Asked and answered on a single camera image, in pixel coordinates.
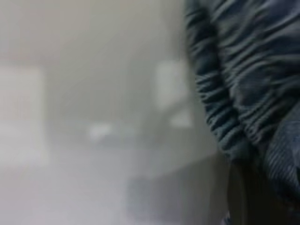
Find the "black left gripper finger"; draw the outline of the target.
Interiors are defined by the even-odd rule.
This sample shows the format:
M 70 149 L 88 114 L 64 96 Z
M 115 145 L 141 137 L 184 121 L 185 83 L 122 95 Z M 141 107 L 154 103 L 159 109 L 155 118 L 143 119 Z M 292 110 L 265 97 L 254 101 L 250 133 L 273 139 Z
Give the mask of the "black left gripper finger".
M 231 164 L 228 180 L 228 209 L 232 225 L 259 225 L 260 178 L 247 165 Z

